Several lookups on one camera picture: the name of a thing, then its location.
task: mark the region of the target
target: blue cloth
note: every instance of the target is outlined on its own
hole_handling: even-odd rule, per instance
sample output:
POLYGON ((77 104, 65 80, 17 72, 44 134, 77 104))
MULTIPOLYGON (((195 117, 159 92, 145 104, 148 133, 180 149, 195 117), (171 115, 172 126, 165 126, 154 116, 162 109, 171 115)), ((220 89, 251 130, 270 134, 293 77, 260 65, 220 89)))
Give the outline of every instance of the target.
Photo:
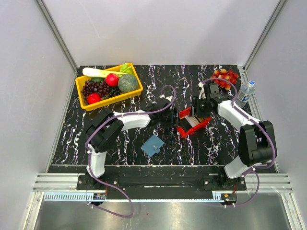
POLYGON ((164 142, 157 137, 152 135, 141 147, 141 149, 149 156, 152 157, 155 153, 160 152, 160 148, 164 145, 164 142))

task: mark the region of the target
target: white backdrop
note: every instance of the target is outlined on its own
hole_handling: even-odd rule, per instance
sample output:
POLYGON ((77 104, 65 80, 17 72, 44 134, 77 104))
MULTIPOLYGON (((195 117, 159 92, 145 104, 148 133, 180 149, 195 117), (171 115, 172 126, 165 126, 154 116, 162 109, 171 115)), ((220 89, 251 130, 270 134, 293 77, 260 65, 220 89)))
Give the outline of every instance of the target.
POLYGON ((288 1, 248 69, 265 120, 275 129, 277 163, 288 173, 307 224, 307 2, 288 1))
POLYGON ((2 0, 0 31, 0 229, 17 230, 74 75, 35 1, 2 0))
POLYGON ((45 0, 77 65, 243 65, 277 2, 45 0))

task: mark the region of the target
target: marble tabletop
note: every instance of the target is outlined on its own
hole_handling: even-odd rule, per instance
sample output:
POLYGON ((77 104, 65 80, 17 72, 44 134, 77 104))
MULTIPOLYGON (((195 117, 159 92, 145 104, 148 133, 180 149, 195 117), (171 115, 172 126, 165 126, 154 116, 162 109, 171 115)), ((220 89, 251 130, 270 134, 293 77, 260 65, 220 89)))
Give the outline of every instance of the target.
MULTIPOLYGON (((81 66, 107 69, 110 66, 81 66)), ((144 65, 135 66, 144 90, 140 96, 127 99, 108 107, 116 112, 131 112, 144 109, 155 102, 164 85, 176 88, 175 107, 179 111, 191 105, 192 96, 199 95, 198 83, 208 79, 216 69, 232 69, 239 74, 236 65, 144 65)), ((239 88, 240 78, 236 84, 239 88)), ((99 113, 101 109, 90 113, 99 113)), ((62 126, 59 141, 52 158, 51 166, 80 166, 87 164, 84 147, 83 127, 87 112, 80 107, 78 93, 74 87, 68 110, 62 126)), ((206 128, 193 135, 182 138, 175 128, 161 125, 121 132, 116 145, 108 151, 106 165, 218 165, 227 164, 237 155, 238 131, 224 118, 213 115, 206 128), (142 150, 142 144, 156 134, 165 144, 158 154, 148 157, 142 150)))

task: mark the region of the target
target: water bottle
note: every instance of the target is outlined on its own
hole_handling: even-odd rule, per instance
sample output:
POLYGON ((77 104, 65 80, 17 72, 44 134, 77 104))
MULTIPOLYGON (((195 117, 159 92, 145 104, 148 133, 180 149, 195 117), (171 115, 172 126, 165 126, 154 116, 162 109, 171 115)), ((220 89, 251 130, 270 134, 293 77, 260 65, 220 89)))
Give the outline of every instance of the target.
POLYGON ((255 82, 250 80, 248 83, 243 84, 239 90, 238 97, 236 98, 235 103, 240 108, 243 108, 246 102, 248 102, 249 98, 255 91, 254 88, 255 82))

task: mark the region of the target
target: open box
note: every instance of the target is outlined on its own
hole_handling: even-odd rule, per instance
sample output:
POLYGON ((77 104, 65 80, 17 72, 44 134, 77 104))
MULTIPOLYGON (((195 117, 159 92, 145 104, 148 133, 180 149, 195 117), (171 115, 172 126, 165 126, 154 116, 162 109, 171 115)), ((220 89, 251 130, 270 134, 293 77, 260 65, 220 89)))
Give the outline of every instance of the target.
MULTIPOLYGON (((140 95, 141 92, 143 91, 143 86, 141 84, 141 81, 140 81, 140 79, 139 79, 139 77, 138 77, 138 75, 137 75, 137 73, 134 69, 133 64, 128 63, 128 66, 131 66, 131 68, 133 70, 133 74, 135 75, 136 79, 138 80, 138 84, 139 84, 138 89, 131 91, 131 92, 123 93, 121 95, 118 95, 118 96, 115 96, 115 97, 112 97, 112 98, 101 100, 101 101, 94 103, 94 104, 86 105, 85 102, 84 102, 84 99, 83 99, 83 95, 81 93, 82 87, 85 85, 85 82, 87 80, 90 80, 91 77, 81 76, 81 77, 76 78, 76 85, 77 85, 77 90, 78 90, 81 108, 85 109, 86 111, 92 111, 94 109, 98 109, 98 108, 101 108, 103 106, 113 104, 113 103, 116 103, 116 102, 120 102, 122 100, 140 95)), ((109 69, 106 69, 106 70, 119 72, 120 67, 121 67, 121 65, 115 66, 115 67, 112 67, 112 68, 109 68, 109 69)))

